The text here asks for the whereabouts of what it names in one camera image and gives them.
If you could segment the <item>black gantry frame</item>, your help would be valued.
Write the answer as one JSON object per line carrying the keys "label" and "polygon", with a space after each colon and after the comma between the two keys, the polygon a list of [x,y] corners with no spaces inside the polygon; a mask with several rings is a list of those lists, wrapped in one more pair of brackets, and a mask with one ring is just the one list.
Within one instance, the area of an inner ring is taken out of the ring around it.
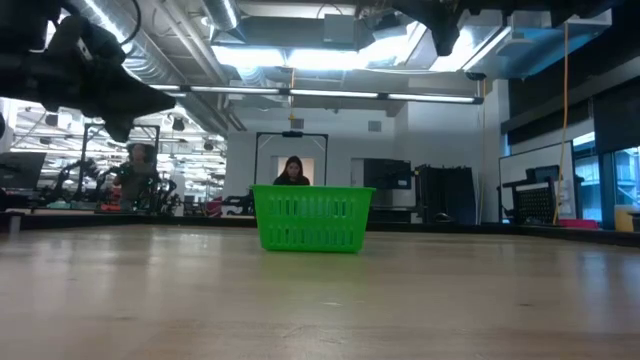
{"label": "black gantry frame", "polygon": [[327,184],[329,135],[301,131],[257,132],[254,141],[253,184],[271,184],[282,172],[280,158],[298,156],[313,160],[313,173],[304,165],[312,184]]}
{"label": "black gantry frame", "polygon": [[[83,137],[82,137],[82,147],[81,147],[81,156],[80,156],[80,161],[82,163],[87,161],[87,145],[89,143],[89,141],[91,139],[93,139],[93,135],[96,135],[98,133],[100,133],[100,131],[105,128],[104,126],[106,125],[106,123],[104,124],[99,124],[99,123],[94,123],[94,122],[89,122],[89,123],[85,123],[84,126],[84,131],[83,131]],[[98,130],[92,135],[91,134],[91,129],[96,127]],[[159,151],[159,145],[160,145],[160,135],[161,135],[161,128],[158,125],[140,125],[140,124],[134,124],[133,129],[140,129],[143,132],[145,132],[147,129],[152,129],[155,131],[154,135],[149,135],[147,134],[149,140],[153,140],[153,146],[155,148],[156,151],[156,155],[153,157],[154,160],[154,166],[157,165],[157,154]],[[74,193],[74,199],[79,199],[81,192],[83,190],[84,187],[84,175],[85,175],[85,168],[83,168],[82,166],[80,167],[79,170],[79,180],[78,180],[78,185],[76,188],[76,192]]]}

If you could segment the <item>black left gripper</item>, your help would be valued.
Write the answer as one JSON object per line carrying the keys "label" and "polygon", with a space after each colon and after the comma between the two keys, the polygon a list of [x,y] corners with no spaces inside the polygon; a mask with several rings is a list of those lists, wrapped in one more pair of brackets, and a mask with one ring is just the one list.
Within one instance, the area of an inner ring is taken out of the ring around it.
{"label": "black left gripper", "polygon": [[174,97],[133,82],[113,34],[73,14],[47,39],[50,21],[45,14],[0,14],[0,96],[99,114],[117,142],[128,141],[136,118],[174,108]]}

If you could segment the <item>black computer monitor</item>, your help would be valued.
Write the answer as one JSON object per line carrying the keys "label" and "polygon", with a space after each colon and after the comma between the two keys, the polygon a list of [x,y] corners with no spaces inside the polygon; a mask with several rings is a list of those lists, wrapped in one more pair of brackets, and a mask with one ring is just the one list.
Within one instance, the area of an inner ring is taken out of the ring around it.
{"label": "black computer monitor", "polygon": [[6,152],[0,154],[0,188],[33,190],[40,178],[46,154]]}

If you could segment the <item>black wall screen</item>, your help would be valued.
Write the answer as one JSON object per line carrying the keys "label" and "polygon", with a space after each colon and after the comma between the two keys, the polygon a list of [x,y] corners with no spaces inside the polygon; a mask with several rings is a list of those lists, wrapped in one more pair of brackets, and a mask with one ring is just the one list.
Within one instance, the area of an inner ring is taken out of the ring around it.
{"label": "black wall screen", "polygon": [[378,190],[410,190],[413,171],[411,163],[393,159],[365,159],[363,184]]}

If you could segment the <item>black pegboard panel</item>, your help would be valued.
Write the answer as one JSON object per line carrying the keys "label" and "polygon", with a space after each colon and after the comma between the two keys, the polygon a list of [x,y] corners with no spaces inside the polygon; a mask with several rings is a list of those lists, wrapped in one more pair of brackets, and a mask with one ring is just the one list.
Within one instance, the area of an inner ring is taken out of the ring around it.
{"label": "black pegboard panel", "polygon": [[549,187],[516,190],[514,219],[521,224],[551,224],[555,213],[554,192]]}

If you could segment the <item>person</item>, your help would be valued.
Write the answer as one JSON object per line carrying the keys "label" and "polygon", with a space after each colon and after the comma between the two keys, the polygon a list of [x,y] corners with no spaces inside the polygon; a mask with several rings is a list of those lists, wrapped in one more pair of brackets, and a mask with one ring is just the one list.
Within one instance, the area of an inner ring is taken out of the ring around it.
{"label": "person", "polygon": [[284,170],[274,180],[274,185],[310,186],[310,180],[304,175],[303,164],[298,156],[291,156],[285,163]]}
{"label": "person", "polygon": [[147,191],[157,178],[157,151],[151,144],[133,143],[127,146],[128,159],[113,185],[120,188],[120,211],[132,212],[139,196]]}

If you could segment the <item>yellow canister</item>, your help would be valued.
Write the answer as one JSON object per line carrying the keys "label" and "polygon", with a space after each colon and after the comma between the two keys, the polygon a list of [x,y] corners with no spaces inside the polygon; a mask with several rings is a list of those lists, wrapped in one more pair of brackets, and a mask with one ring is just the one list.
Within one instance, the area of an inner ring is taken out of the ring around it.
{"label": "yellow canister", "polygon": [[632,212],[635,212],[637,207],[635,205],[616,205],[614,207],[614,222],[615,230],[617,232],[633,232],[633,217]]}

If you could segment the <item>long ceiling light bar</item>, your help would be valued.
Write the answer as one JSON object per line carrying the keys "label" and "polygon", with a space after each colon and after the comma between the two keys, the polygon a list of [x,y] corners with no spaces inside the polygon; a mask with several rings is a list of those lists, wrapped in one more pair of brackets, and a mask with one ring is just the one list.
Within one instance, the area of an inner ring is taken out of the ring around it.
{"label": "long ceiling light bar", "polygon": [[216,93],[216,94],[257,95],[257,96],[325,97],[325,98],[339,98],[339,99],[404,101],[404,102],[445,103],[445,104],[464,104],[464,105],[480,105],[484,102],[484,99],[482,97],[469,97],[469,96],[444,95],[444,94],[414,94],[414,93],[388,93],[388,92],[346,91],[346,90],[203,86],[203,85],[152,85],[152,88],[160,91],[175,92],[175,93]]}

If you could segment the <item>green plastic basket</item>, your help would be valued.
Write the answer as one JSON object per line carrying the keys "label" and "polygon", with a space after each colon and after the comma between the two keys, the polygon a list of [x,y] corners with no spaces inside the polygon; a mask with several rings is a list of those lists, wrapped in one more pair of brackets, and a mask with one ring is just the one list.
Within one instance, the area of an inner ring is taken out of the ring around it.
{"label": "green plastic basket", "polygon": [[255,185],[252,192],[263,249],[357,253],[363,248],[373,188]]}

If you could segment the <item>small black desk monitor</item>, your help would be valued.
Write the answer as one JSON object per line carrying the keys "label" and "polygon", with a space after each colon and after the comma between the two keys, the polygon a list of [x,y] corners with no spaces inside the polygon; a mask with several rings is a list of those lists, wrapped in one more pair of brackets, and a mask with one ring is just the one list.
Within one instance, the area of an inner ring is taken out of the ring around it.
{"label": "small black desk monitor", "polygon": [[556,182],[560,176],[558,165],[540,166],[525,170],[526,180],[529,183]]}

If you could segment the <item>whiteboard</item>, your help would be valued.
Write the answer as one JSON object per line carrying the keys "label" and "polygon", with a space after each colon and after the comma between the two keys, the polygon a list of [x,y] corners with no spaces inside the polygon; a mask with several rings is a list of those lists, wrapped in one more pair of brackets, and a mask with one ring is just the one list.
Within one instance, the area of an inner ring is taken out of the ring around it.
{"label": "whiteboard", "polygon": [[[513,195],[508,184],[526,180],[525,170],[528,168],[558,165],[563,163],[562,184],[560,187],[560,219],[576,219],[579,211],[576,207],[574,186],[573,142],[556,143],[537,149],[528,150],[499,159],[502,205],[511,210],[514,208]],[[534,189],[535,183],[518,185],[518,190]],[[556,195],[558,180],[554,182],[553,192]]]}

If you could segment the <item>black table edge rail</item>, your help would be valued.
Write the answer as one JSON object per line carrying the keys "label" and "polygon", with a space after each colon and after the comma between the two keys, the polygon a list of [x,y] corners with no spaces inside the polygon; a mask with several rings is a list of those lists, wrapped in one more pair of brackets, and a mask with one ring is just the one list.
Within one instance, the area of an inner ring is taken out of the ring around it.
{"label": "black table edge rail", "polygon": [[[0,234],[8,233],[12,230],[49,230],[124,225],[168,225],[251,229],[257,226],[257,222],[254,219],[157,217],[124,214],[30,215],[19,212],[0,213]],[[635,232],[583,230],[563,227],[514,226],[504,224],[429,225],[371,223],[366,227],[366,229],[373,232],[517,235],[640,249],[640,233]]]}

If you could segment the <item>black cabinet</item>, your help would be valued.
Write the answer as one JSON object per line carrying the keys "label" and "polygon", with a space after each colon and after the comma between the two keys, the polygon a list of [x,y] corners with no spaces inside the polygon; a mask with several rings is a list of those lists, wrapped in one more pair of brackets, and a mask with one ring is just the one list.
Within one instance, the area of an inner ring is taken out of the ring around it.
{"label": "black cabinet", "polygon": [[476,195],[472,169],[469,167],[415,168],[416,208],[421,221],[433,224],[434,215],[446,213],[454,224],[475,225]]}

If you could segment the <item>black desk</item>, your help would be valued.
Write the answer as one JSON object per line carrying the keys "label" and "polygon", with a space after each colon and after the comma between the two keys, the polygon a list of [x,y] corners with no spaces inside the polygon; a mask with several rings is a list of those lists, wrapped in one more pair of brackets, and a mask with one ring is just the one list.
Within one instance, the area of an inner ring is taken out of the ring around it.
{"label": "black desk", "polygon": [[[523,184],[532,184],[532,183],[529,183],[527,180],[524,180],[522,182],[518,181],[518,182],[515,182],[515,183],[508,184],[507,187],[511,189],[512,195],[514,196],[515,191],[518,190],[517,186],[518,185],[523,185]],[[554,197],[555,197],[555,213],[554,213],[554,217],[553,217],[553,222],[551,224],[521,224],[521,225],[559,226],[558,225],[558,220],[560,218],[558,217],[558,211],[559,211],[559,205],[560,205],[560,187],[561,187],[561,184],[562,184],[562,181],[558,181],[556,195],[554,195]],[[552,182],[552,181],[545,182],[545,183],[535,183],[534,189],[549,187],[550,189],[553,190],[553,185],[554,185],[554,182]],[[497,192],[498,192],[498,198],[499,198],[499,205],[498,205],[498,219],[499,219],[499,221],[501,223],[519,225],[519,224],[517,224],[515,222],[515,219],[514,219],[514,208],[509,210],[505,206],[502,205],[501,185],[499,185],[497,187]],[[577,195],[576,195],[576,207],[577,207],[577,210],[579,211],[576,219],[583,219],[583,211],[581,209],[581,204],[579,202],[579,199],[578,199]]]}

